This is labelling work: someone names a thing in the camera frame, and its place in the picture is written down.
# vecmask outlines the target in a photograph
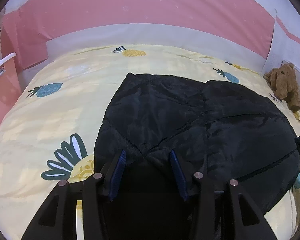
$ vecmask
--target brown plush toy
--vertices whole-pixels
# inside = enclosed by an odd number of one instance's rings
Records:
[[[284,99],[292,112],[296,113],[300,110],[299,86],[292,63],[284,64],[280,68],[273,68],[263,77],[270,85],[274,95],[278,99]]]

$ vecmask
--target metal screw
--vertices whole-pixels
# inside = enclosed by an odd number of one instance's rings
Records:
[[[65,186],[66,184],[67,184],[67,181],[65,179],[62,179],[58,182],[58,185],[61,187]]]
[[[232,185],[234,187],[239,184],[239,182],[237,180],[235,180],[235,179],[231,179],[229,182],[230,182],[230,185]]]
[[[96,172],[95,174],[93,174],[93,177],[94,177],[95,179],[101,179],[101,178],[102,178],[102,173]]]
[[[203,178],[203,174],[201,172],[196,172],[194,174],[194,177],[197,178],[197,179],[201,179],[201,178]]]

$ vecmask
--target black fabric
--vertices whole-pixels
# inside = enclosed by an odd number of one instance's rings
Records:
[[[300,171],[296,134],[268,98],[226,81],[129,73],[106,109],[94,170],[127,153],[119,194],[177,193],[168,161],[174,149],[195,171],[238,179],[266,213]]]
[[[194,201],[178,193],[121,193],[103,203],[109,240],[186,240]]]

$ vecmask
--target pink wall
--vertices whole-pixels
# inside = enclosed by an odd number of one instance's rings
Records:
[[[274,22],[254,0],[29,0],[5,15],[2,52],[17,53],[19,73],[45,60],[45,43],[64,34],[112,24],[156,23],[211,33],[266,58]]]
[[[4,64],[4,68],[6,71],[0,76],[0,124],[21,95],[13,58]]]

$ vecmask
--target dark blue cloth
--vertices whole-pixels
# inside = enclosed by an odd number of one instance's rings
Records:
[[[237,179],[266,213],[300,172],[295,137],[271,100],[242,85],[129,73],[106,109],[94,169],[125,149],[119,194],[173,193],[171,150],[192,164],[191,172],[203,171],[206,155],[210,178]]]

